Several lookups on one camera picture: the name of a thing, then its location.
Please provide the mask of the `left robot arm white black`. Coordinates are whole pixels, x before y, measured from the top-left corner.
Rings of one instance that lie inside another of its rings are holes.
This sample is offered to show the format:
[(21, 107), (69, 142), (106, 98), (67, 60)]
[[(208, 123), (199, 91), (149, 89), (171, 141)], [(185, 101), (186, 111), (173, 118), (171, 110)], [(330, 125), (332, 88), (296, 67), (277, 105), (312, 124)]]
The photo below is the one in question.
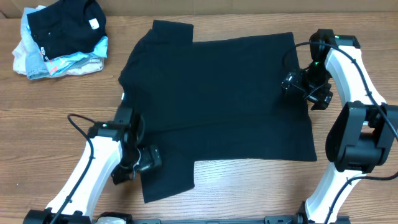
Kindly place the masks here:
[(158, 147), (141, 143), (145, 129), (143, 115), (123, 106), (112, 121), (94, 121), (81, 132), (85, 149), (62, 190), (44, 210), (30, 210), (23, 224), (92, 223), (108, 179), (117, 185), (162, 165)]

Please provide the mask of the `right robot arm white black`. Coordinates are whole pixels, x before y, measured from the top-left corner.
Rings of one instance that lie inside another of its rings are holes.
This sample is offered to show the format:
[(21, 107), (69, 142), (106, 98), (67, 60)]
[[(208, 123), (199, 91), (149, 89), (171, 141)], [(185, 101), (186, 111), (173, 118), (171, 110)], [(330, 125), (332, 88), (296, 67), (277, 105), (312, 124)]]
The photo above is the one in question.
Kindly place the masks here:
[(333, 79), (342, 110), (325, 143), (329, 161), (314, 193), (297, 214), (272, 216), (271, 223), (349, 223), (338, 216), (339, 209), (360, 180), (383, 165), (397, 139), (397, 107), (388, 105), (374, 87), (362, 61), (361, 46), (353, 35), (336, 35), (331, 29), (312, 34), (312, 62), (307, 68), (290, 70), (281, 83), (313, 103), (313, 110), (325, 110), (332, 99)]

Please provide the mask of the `black t-shirt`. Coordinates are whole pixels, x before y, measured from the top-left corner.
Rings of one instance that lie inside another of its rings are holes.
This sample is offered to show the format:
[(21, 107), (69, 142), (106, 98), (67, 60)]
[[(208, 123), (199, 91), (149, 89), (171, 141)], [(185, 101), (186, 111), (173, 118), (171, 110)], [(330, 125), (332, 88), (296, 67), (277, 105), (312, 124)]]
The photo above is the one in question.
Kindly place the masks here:
[(290, 32), (194, 42), (191, 24), (153, 22), (119, 77), (162, 160), (141, 175), (145, 202), (192, 189), (196, 161), (316, 160), (307, 102), (281, 90), (294, 44)]

